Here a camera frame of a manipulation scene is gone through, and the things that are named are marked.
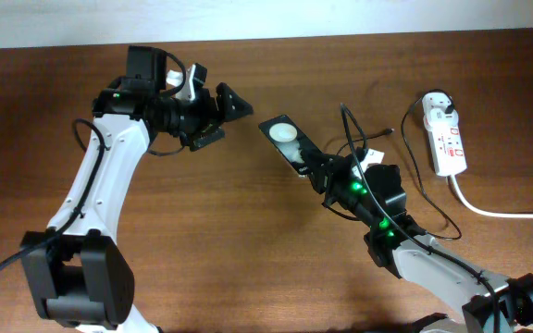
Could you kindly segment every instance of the robotic arm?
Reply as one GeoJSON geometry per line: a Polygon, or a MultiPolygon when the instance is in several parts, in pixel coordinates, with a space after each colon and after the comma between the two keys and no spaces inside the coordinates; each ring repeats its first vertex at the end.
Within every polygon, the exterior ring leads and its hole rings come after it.
{"type": "Polygon", "coordinates": [[[461,324],[444,314],[432,315],[415,323],[414,332],[490,333],[495,313],[500,333],[514,332],[517,324],[533,325],[533,275],[513,279],[492,273],[443,248],[407,215],[399,168],[370,165],[381,162],[380,152],[366,147],[356,150],[365,170],[364,186],[361,172],[354,172],[357,165],[352,154],[322,153],[289,117],[275,117],[259,128],[298,174],[308,177],[318,194],[325,194],[324,207],[338,203],[354,217],[334,211],[336,214],[370,228],[364,240],[377,266],[429,290],[461,316],[460,322],[464,319],[461,324]],[[381,214],[372,197],[395,225],[381,214]],[[495,293],[496,302],[487,286],[495,293]]]}
{"type": "Polygon", "coordinates": [[[217,86],[217,98],[211,97],[203,88],[206,72],[199,64],[185,71],[176,57],[163,50],[131,46],[127,75],[114,80],[93,101],[93,125],[104,142],[92,132],[78,175],[47,231],[29,231],[21,243],[21,248],[29,248],[67,223],[84,193],[98,150],[105,147],[80,217],[51,246],[22,258],[41,318],[82,332],[161,332],[132,305],[134,276],[117,247],[118,217],[135,167],[159,132],[178,137],[182,148],[194,152],[222,139],[224,122],[253,113],[225,83],[217,86]],[[167,73],[167,57],[181,72],[167,73]],[[163,91],[167,83],[176,88],[163,91]],[[74,255],[81,258],[81,266],[67,265],[74,255]]]}

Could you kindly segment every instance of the green led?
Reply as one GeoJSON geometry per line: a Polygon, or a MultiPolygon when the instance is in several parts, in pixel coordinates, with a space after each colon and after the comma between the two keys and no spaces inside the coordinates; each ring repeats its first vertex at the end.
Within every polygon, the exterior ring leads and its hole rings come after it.
{"type": "Polygon", "coordinates": [[[389,226],[390,226],[390,221],[386,217],[384,217],[384,219],[381,220],[381,222],[379,222],[380,229],[385,229],[385,228],[388,228],[389,226]]]}
{"type": "Polygon", "coordinates": [[[363,189],[363,185],[361,185],[360,183],[358,182],[354,182],[353,185],[351,186],[351,188],[355,191],[359,191],[361,189],[363,189]]]}

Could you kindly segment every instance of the wood grain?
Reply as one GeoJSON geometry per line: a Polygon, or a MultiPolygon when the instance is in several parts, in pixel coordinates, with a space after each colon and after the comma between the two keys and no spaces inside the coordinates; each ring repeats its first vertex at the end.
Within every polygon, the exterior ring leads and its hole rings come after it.
{"type": "MultiPolygon", "coordinates": [[[[157,43],[227,82],[255,114],[197,153],[146,156],[122,209],[118,244],[135,273],[135,303],[182,331],[326,331],[405,323],[447,311],[377,268],[366,228],[320,206],[257,124],[288,114],[326,151],[342,141],[340,102],[367,132],[398,128],[419,94],[441,87],[461,114],[468,170],[460,185],[485,209],[533,212],[533,30],[387,34],[292,40],[157,43]]],[[[0,260],[42,230],[82,152],[70,121],[124,72],[126,45],[0,50],[0,260]]],[[[429,195],[465,236],[445,245],[486,267],[533,273],[533,220],[477,216],[429,163],[422,111],[407,132],[429,195]]],[[[159,138],[159,148],[175,142],[159,138]]],[[[450,233],[421,198],[400,135],[371,142],[400,166],[407,207],[450,233]]],[[[0,332],[61,332],[33,309],[19,265],[0,275],[0,332]]]]}

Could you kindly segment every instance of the power plug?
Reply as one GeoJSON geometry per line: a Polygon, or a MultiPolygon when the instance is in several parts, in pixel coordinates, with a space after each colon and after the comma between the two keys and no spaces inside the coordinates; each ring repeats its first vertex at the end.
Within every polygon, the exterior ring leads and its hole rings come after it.
{"type": "Polygon", "coordinates": [[[443,92],[423,97],[423,123],[428,131],[435,173],[447,177],[466,170],[464,146],[458,128],[458,113],[452,99],[443,92]]]}

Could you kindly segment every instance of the white power cord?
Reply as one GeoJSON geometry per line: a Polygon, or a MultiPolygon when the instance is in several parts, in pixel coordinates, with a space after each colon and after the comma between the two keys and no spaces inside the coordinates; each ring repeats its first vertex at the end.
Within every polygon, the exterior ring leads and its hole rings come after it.
{"type": "Polygon", "coordinates": [[[533,218],[533,214],[507,214],[507,213],[492,213],[487,212],[482,209],[478,209],[472,204],[470,204],[467,199],[462,194],[462,191],[460,191],[460,187],[458,186],[458,182],[455,180],[455,175],[450,175],[450,180],[452,181],[453,189],[455,190],[456,194],[458,195],[458,198],[471,211],[481,214],[483,216],[490,216],[490,217],[504,217],[504,218],[533,218]]]}

